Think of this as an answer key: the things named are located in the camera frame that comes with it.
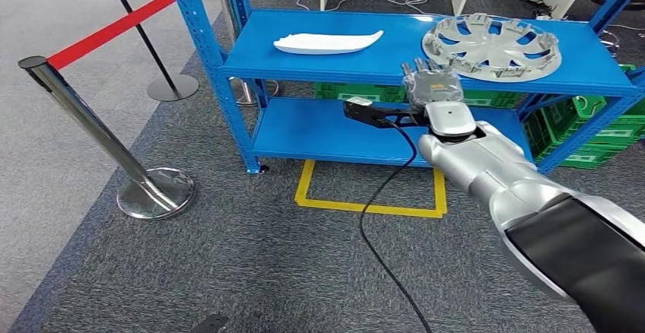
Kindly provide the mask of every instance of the green plastic crate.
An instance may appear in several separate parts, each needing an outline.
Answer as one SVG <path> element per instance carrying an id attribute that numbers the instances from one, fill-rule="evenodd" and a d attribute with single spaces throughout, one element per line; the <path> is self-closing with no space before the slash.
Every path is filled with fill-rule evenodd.
<path id="1" fill-rule="evenodd" d="M 318 99 L 347 100 L 354 96 L 384 103 L 405 102 L 405 87 L 385 86 L 379 84 L 339 84 L 316 82 L 313 94 Z"/>
<path id="2" fill-rule="evenodd" d="M 576 153 L 571 154 L 566 160 L 560 163 L 564 167 L 582 168 L 585 170 L 594 170 L 604 162 L 611 160 L 620 151 L 604 151 L 594 147 L 581 147 Z"/>
<path id="3" fill-rule="evenodd" d="M 635 65 L 618 65 L 618 66 L 623 70 L 623 72 L 631 71 L 632 69 L 636 69 Z"/>
<path id="4" fill-rule="evenodd" d="M 545 118 L 543 109 L 531 114 L 523 123 L 523 127 L 529 138 L 531 153 L 536 162 L 543 160 L 562 144 L 562 141 L 556 139 L 548 120 Z M 571 154 L 561 165 L 586 170 L 594 169 L 625 148 L 626 146 L 624 145 L 587 143 Z"/>
<path id="5" fill-rule="evenodd" d="M 468 106 L 512 109 L 521 97 L 516 92 L 464 90 L 464 103 Z"/>
<path id="6" fill-rule="evenodd" d="M 602 96 L 578 96 L 549 106 L 545 116 L 552 125 L 556 139 L 564 141 L 606 105 L 607 102 Z M 645 100 L 619 116 L 590 142 L 629 145 L 638 141 L 643 131 L 645 131 Z"/>

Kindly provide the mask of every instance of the blue metal shelf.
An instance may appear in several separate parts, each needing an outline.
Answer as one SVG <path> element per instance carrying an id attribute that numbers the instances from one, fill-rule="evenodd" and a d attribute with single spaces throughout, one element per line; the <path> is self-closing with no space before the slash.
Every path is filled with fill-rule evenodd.
<path id="1" fill-rule="evenodd" d="M 400 103 L 378 103 L 400 107 Z M 531 157 L 514 111 L 472 108 L 476 120 L 485 120 L 515 141 Z M 404 128 L 412 139 L 427 129 Z M 410 147 L 395 129 L 378 129 L 343 116 L 342 101 L 273 97 L 257 125 L 252 153 L 257 157 L 401 165 Z M 412 166 L 427 167 L 418 156 Z"/>
<path id="2" fill-rule="evenodd" d="M 258 156 L 384 164 L 400 164 L 407 160 L 409 149 L 394 131 L 346 119 L 339 102 L 269 99 L 258 84 L 263 79 L 401 84 L 400 64 L 411 62 L 414 57 L 424 57 L 421 38 L 440 17 L 252 10 L 248 0 L 230 0 L 234 11 L 232 18 L 237 27 L 243 29 L 231 53 L 226 55 L 215 39 L 202 0 L 176 1 L 247 172 L 260 172 Z M 498 127 L 530 157 L 517 114 L 524 116 L 550 101 L 571 95 L 606 96 L 607 106 L 539 164 L 544 173 L 553 170 L 645 95 L 645 68 L 626 76 L 597 37 L 629 1 L 608 0 L 589 23 L 528 21 L 560 40 L 562 66 L 546 78 L 517 84 L 463 78 L 462 85 L 466 89 L 529 93 L 516 112 L 474 109 L 475 118 Z M 273 47 L 275 40 L 292 33 L 370 34 L 377 30 L 385 33 L 372 46 L 343 55 L 295 55 Z M 231 76 L 245 79 L 256 91 L 262 107 L 253 138 L 246 131 L 237 108 L 228 79 Z M 549 99 L 545 94 L 561 96 Z M 410 128 L 408 131 L 419 136 L 423 129 Z M 421 159 L 413 164 L 425 165 Z"/>
<path id="3" fill-rule="evenodd" d="M 221 68 L 238 78 L 401 84 L 400 64 L 425 58 L 421 38 L 441 17 L 360 12 L 254 10 Z M 516 84 L 463 78 L 464 88 L 540 94 L 632 94 L 634 85 L 616 65 L 587 23 L 528 21 L 560 40 L 564 61 L 546 78 Z M 342 55 L 297 55 L 273 42 L 292 33 L 383 36 L 369 48 Z"/>

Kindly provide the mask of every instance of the black stanchion post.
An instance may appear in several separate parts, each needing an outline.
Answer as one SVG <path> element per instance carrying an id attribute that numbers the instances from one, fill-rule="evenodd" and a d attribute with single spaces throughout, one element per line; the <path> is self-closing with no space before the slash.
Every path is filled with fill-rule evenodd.
<path id="1" fill-rule="evenodd" d="M 128 14 L 130 14 L 132 12 L 132 6 L 130 6 L 128 0 L 120 1 L 124 9 L 128 12 Z M 161 58 L 159 58 L 157 51 L 152 46 L 152 43 L 150 42 L 148 35 L 145 33 L 145 30 L 143 30 L 141 24 L 137 24 L 136 27 L 139 35 L 145 43 L 145 46 L 148 48 L 148 51 L 150 51 L 152 58 L 157 63 L 161 74 L 164 76 L 163 79 L 158 78 L 157 80 L 152 81 L 152 83 L 148 86 L 148 96 L 159 101 L 177 101 L 190 97 L 195 92 L 197 92 L 199 88 L 199 82 L 197 82 L 197 80 L 193 77 L 190 77 L 188 75 L 170 76 L 168 74 L 166 67 L 161 61 Z"/>
<path id="2" fill-rule="evenodd" d="M 45 57 L 28 57 L 18 65 L 128 174 L 130 179 L 116 195 L 116 202 L 124 213 L 137 219 L 157 220 L 172 217 L 190 204 L 195 196 L 192 179 L 180 170 L 143 168 Z"/>

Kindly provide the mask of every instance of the black arm cover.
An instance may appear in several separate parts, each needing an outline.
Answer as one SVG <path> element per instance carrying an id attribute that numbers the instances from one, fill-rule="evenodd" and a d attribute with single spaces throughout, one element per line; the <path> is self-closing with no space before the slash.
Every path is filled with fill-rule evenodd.
<path id="1" fill-rule="evenodd" d="M 586 205 L 569 198 L 507 235 L 598 332 L 645 332 L 645 252 Z"/>

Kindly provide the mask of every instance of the silver wheel cover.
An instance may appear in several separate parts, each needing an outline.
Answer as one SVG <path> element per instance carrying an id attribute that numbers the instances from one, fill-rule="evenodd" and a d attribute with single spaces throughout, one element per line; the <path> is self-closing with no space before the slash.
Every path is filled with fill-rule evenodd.
<path id="1" fill-rule="evenodd" d="M 493 82 L 543 78 L 561 64 L 558 38 L 519 19 L 447 17 L 423 37 L 425 54 L 460 75 Z"/>

